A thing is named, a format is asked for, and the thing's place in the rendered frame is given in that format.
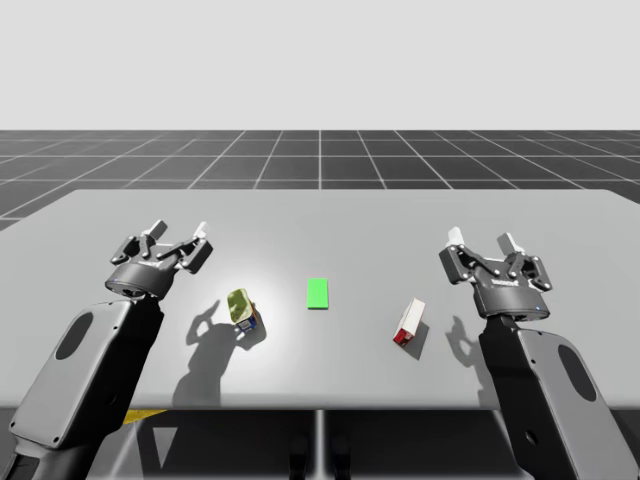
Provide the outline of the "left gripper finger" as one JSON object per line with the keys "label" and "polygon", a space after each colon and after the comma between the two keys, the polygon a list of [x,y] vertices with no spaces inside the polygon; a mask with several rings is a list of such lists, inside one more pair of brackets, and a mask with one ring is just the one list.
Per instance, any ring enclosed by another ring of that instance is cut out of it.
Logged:
{"label": "left gripper finger", "polygon": [[213,252],[207,240],[208,231],[208,223],[201,222],[190,239],[170,246],[163,245],[156,253],[156,260],[170,260],[174,268],[196,274]]}
{"label": "left gripper finger", "polygon": [[110,263],[120,265],[136,256],[140,256],[144,260],[149,259],[151,257],[151,248],[157,245],[158,240],[167,229],[168,226],[163,220],[157,220],[140,235],[127,237],[112,256]]}

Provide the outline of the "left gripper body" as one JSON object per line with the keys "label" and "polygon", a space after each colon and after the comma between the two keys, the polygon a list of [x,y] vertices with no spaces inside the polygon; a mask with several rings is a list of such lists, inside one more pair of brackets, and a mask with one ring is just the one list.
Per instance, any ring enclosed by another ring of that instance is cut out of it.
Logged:
{"label": "left gripper body", "polygon": [[151,257],[147,260],[140,256],[132,260],[114,265],[115,270],[105,281],[105,287],[122,296],[141,298],[145,296],[162,300],[171,289],[178,269],[170,260],[157,261],[156,253],[163,245],[151,248]]}

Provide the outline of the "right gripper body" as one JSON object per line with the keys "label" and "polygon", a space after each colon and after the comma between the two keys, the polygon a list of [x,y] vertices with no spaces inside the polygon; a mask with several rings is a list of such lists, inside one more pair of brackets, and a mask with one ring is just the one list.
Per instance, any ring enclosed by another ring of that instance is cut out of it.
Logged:
{"label": "right gripper body", "polygon": [[541,320],[549,317],[543,292],[507,278],[504,260],[486,260],[500,271],[500,275],[494,278],[484,270],[476,270],[472,281],[473,298],[481,318],[507,315],[514,320]]}

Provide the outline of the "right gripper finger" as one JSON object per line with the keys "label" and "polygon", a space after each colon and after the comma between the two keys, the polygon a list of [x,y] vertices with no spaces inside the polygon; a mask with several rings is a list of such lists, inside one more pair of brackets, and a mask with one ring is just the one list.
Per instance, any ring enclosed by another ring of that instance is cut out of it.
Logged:
{"label": "right gripper finger", "polygon": [[466,246],[459,227],[453,227],[448,232],[448,242],[439,253],[439,259],[452,285],[472,281],[477,269],[484,270],[494,278],[500,275],[498,269],[493,268],[486,259]]}
{"label": "right gripper finger", "polygon": [[552,290],[549,275],[538,256],[527,254],[523,247],[515,243],[514,238],[508,232],[500,235],[497,242],[505,255],[507,278],[513,281],[517,280],[520,285],[526,285],[540,292]]}

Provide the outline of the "green and blue rectangular can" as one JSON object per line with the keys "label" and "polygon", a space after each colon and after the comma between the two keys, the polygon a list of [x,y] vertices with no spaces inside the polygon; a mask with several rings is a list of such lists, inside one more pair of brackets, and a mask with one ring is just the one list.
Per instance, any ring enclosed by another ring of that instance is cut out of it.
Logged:
{"label": "green and blue rectangular can", "polygon": [[244,288],[236,289],[227,295],[227,305],[232,323],[242,333],[257,326],[254,304]]}

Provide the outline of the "red and white carton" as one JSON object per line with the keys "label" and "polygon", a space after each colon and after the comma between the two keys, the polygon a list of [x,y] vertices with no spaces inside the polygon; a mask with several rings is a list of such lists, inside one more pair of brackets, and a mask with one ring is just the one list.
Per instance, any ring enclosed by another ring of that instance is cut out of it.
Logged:
{"label": "red and white carton", "polygon": [[424,310],[425,303],[423,301],[417,298],[410,301],[394,333],[393,341],[397,345],[404,347],[416,336]]}

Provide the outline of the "green pad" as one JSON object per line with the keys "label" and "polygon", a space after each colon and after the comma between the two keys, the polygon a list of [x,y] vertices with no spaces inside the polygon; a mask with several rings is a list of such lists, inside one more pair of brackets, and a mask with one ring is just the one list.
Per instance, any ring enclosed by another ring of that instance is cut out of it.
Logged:
{"label": "green pad", "polygon": [[327,278],[309,278],[307,280],[308,309],[327,309],[329,307],[329,290]]}

